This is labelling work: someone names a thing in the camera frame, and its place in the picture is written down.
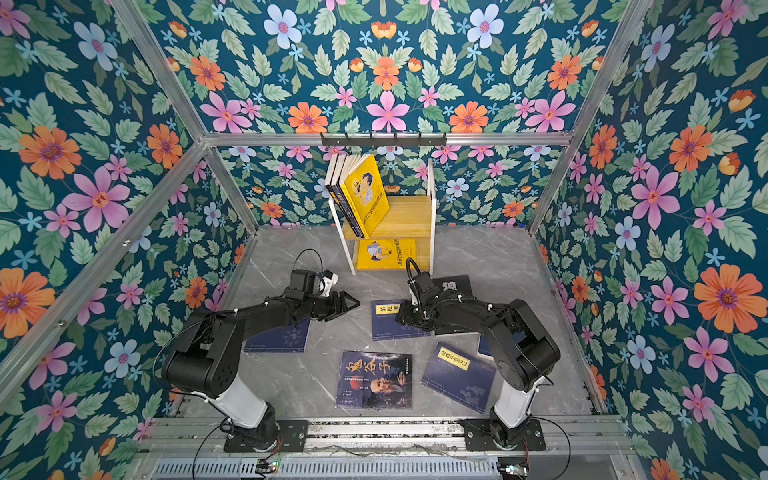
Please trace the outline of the dark blue paperback book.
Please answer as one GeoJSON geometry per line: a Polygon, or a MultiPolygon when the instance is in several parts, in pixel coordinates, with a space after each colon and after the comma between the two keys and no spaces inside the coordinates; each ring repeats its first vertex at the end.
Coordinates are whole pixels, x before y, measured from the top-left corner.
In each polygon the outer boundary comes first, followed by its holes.
{"type": "Polygon", "coordinates": [[[358,238],[363,238],[363,231],[357,221],[356,215],[353,212],[353,209],[351,207],[351,204],[349,203],[347,197],[342,191],[341,188],[341,169],[343,167],[344,162],[339,161],[335,172],[334,172],[334,178],[331,187],[328,189],[331,198],[336,202],[336,204],[340,207],[342,213],[344,214],[344,217],[347,220],[347,224],[352,229],[353,233],[358,238]]]}

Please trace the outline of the yellow cartoon boy book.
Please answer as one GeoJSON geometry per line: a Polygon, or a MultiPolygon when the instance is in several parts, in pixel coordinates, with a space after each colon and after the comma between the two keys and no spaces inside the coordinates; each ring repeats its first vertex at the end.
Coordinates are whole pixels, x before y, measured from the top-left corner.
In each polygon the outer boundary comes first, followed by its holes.
{"type": "Polygon", "coordinates": [[[364,238],[372,238],[374,231],[390,210],[375,156],[346,156],[340,183],[364,238]]]}

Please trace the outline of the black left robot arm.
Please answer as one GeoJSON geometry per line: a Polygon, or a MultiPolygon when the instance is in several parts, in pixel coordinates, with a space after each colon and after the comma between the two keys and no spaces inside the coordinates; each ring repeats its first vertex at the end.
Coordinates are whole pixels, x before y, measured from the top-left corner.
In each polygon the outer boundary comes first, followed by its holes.
{"type": "Polygon", "coordinates": [[[328,322],[359,307],[359,300],[334,288],[337,281],[328,270],[298,269],[282,294],[256,305],[193,311],[169,346],[161,378],[213,405],[227,419],[223,430],[244,446],[259,452],[275,448],[280,436],[275,409],[239,375],[243,344],[304,320],[328,322]]]}

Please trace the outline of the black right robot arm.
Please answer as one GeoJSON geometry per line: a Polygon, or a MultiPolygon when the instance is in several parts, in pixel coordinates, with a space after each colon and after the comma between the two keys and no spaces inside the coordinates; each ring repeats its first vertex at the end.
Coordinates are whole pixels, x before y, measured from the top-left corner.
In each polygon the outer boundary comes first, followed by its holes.
{"type": "Polygon", "coordinates": [[[520,440],[531,419],[540,386],[561,358],[559,347],[523,300],[492,304],[444,290],[430,274],[408,275],[412,299],[401,304],[397,321],[423,331],[457,325],[482,334],[497,372],[504,380],[490,413],[489,434],[504,449],[520,440]]]}

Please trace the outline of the black wolf cover book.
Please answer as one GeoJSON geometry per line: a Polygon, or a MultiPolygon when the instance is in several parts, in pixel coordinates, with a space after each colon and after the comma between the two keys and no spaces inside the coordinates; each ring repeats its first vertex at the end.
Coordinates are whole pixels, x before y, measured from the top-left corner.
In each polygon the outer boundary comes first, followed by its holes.
{"type": "MultiPolygon", "coordinates": [[[[439,278],[433,277],[432,280],[442,291],[455,291],[462,294],[463,296],[473,296],[471,281],[468,275],[447,276],[439,278]]],[[[436,336],[465,333],[471,333],[471,330],[460,325],[451,324],[435,328],[436,336]]]]}

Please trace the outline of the navy book yellow label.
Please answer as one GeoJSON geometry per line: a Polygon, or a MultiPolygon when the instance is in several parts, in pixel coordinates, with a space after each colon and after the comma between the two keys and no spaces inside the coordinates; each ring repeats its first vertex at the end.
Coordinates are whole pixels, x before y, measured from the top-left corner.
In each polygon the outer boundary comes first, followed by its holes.
{"type": "Polygon", "coordinates": [[[427,337],[429,332],[397,321],[402,300],[376,300],[371,303],[371,333],[374,341],[427,337]]]}

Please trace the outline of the yellow book on lower shelf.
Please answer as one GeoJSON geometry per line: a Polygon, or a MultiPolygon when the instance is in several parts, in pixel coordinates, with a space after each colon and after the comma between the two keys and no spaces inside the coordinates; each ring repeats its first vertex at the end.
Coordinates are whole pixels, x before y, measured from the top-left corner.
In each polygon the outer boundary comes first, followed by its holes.
{"type": "Polygon", "coordinates": [[[358,270],[404,270],[406,260],[417,253],[415,239],[360,240],[356,258],[358,270]]]}

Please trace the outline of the navy book left side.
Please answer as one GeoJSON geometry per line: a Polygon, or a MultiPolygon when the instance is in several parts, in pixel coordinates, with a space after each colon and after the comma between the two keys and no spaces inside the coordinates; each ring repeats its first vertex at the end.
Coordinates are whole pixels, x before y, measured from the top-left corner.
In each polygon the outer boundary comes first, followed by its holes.
{"type": "Polygon", "coordinates": [[[303,353],[310,321],[303,320],[286,327],[272,329],[248,339],[244,353],[303,353]]]}

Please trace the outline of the navy book far right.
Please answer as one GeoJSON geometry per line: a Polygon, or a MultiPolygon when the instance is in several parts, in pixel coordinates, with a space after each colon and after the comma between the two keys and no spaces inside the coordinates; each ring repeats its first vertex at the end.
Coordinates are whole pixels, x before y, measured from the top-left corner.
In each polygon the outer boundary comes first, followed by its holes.
{"type": "Polygon", "coordinates": [[[484,335],[479,337],[477,353],[485,358],[492,359],[493,354],[491,352],[490,343],[484,335]]]}

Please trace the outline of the dark portrait cover book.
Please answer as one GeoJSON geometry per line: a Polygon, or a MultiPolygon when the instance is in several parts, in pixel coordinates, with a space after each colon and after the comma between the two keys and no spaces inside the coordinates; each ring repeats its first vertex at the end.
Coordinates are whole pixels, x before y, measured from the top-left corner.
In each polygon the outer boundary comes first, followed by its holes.
{"type": "Polygon", "coordinates": [[[407,410],[412,408],[412,399],[411,354],[343,352],[337,409],[407,410]]]}

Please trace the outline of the navy book tilted front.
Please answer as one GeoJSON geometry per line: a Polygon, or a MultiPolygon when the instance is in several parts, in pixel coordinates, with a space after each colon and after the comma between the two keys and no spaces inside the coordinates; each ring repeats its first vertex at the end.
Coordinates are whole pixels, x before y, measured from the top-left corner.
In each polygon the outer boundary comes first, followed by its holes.
{"type": "Polygon", "coordinates": [[[429,357],[421,384],[478,413],[489,401],[496,369],[445,342],[429,357]]]}

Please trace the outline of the book standing on shelf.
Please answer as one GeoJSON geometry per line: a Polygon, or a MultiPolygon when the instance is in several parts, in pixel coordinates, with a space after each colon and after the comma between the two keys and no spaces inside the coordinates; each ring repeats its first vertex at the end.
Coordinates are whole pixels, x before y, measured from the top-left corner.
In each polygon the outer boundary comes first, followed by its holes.
{"type": "Polygon", "coordinates": [[[327,169],[327,173],[326,173],[326,176],[325,176],[325,187],[327,189],[329,189],[331,187],[331,185],[332,185],[333,178],[334,178],[334,172],[335,172],[335,169],[336,169],[336,166],[337,166],[338,162],[339,161],[344,162],[345,158],[346,158],[346,154],[345,153],[341,153],[341,154],[336,153],[329,160],[329,162],[328,162],[328,169],[327,169]]]}

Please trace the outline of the white frame wooden bookshelf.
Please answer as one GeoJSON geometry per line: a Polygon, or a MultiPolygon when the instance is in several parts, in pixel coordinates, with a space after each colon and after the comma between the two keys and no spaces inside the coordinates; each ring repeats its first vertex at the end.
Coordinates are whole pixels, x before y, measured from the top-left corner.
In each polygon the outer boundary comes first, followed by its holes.
{"type": "MultiPolygon", "coordinates": [[[[392,196],[384,186],[390,210],[369,239],[415,239],[417,253],[414,260],[428,270],[434,269],[434,243],[436,226],[437,195],[432,163],[425,165],[426,192],[420,195],[392,196]]],[[[350,271],[357,272],[356,258],[360,240],[347,224],[340,207],[331,198],[329,207],[342,249],[350,271]]]]}

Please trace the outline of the metal coat hook rail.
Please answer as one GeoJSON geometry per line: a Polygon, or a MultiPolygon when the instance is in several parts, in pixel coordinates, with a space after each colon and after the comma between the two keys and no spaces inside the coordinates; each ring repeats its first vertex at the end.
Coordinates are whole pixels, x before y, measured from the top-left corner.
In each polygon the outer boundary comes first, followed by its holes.
{"type": "Polygon", "coordinates": [[[392,134],[321,134],[321,145],[325,147],[359,147],[376,149],[378,147],[442,147],[448,144],[446,134],[436,133],[392,133],[392,134]]]}

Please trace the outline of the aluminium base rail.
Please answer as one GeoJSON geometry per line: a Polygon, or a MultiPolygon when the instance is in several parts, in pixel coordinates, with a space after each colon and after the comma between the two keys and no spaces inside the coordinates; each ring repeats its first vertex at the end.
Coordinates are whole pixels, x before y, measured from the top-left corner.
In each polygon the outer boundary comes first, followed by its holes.
{"type": "Polygon", "coordinates": [[[536,417],[511,447],[479,417],[283,420],[246,446],[216,418],[173,418],[142,440],[130,479],[644,479],[617,417],[536,417]]]}

